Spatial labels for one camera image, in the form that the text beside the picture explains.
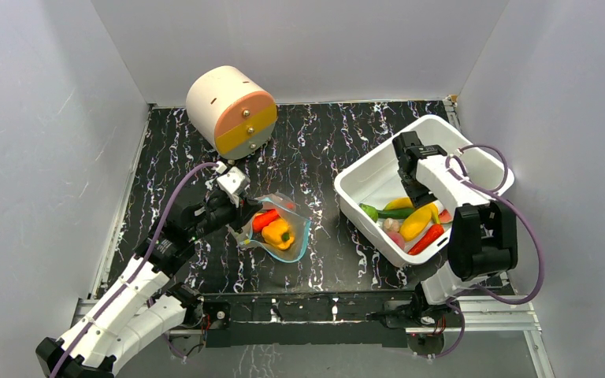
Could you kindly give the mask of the yellow bell pepper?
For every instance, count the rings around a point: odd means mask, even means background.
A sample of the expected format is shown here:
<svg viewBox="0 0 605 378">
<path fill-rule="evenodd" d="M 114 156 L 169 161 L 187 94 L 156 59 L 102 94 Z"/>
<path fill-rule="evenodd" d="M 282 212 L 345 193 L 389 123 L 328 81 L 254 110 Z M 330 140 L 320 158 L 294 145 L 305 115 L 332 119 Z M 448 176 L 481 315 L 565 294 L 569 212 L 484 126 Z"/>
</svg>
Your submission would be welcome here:
<svg viewBox="0 0 605 378">
<path fill-rule="evenodd" d="M 295 241 L 295 235 L 290 224 L 282 218 L 265 227 L 261 234 L 267 244 L 278 250 L 289 249 Z"/>
</svg>

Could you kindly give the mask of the clear blue zip bag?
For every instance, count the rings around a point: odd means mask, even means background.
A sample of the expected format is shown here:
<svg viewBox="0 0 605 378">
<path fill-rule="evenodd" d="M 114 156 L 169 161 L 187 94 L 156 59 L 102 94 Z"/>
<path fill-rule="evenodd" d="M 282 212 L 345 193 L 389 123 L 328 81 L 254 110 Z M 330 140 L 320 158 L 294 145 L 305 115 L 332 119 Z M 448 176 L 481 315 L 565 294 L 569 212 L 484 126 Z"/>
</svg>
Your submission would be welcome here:
<svg viewBox="0 0 605 378">
<path fill-rule="evenodd" d="M 241 232 L 229 228 L 229 233 L 243 249 L 261 247 L 273 258 L 295 263 L 306 253 L 311 220 L 287 196 L 280 193 L 257 198 L 262 205 L 242 227 Z"/>
</svg>

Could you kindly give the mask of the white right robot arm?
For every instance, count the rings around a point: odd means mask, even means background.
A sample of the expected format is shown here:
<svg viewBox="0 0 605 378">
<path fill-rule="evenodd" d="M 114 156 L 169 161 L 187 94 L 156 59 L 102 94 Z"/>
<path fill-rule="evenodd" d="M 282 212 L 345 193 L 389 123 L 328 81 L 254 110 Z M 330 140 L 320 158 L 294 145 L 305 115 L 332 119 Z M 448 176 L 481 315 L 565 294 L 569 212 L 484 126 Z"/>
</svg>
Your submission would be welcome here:
<svg viewBox="0 0 605 378">
<path fill-rule="evenodd" d="M 518 263 L 516 216 L 497 200 L 509 186 L 507 163 L 501 161 L 496 188 L 479 187 L 462 162 L 465 152 L 476 158 L 486 145 L 461 146 L 448 153 L 439 145 L 424 145 L 414 131 L 401 132 L 392 141 L 401 184 L 412 204 L 420 209 L 439 202 L 451 215 L 451 225 L 430 245 L 447 253 L 447 262 L 421 284 L 424 297 L 412 305 L 413 318 L 434 325 L 444 314 L 443 303 L 475 283 L 506 272 Z"/>
</svg>

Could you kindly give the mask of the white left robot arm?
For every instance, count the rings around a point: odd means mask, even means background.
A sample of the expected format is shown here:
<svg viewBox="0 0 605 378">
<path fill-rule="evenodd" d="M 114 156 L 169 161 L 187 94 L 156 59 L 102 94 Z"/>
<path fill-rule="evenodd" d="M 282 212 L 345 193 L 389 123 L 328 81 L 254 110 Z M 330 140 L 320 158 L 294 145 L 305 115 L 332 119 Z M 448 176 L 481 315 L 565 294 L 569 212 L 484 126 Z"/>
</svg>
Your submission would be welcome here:
<svg viewBox="0 0 605 378">
<path fill-rule="evenodd" d="M 222 190 L 186 206 L 172 196 L 120 279 L 67 332 L 36 347 L 44 376 L 114 377 L 171 328 L 200 324 L 202 295 L 184 283 L 168 288 L 155 304 L 149 301 L 191 258 L 195 242 L 223 227 L 242 230 L 262 207 L 256 199 Z"/>
</svg>

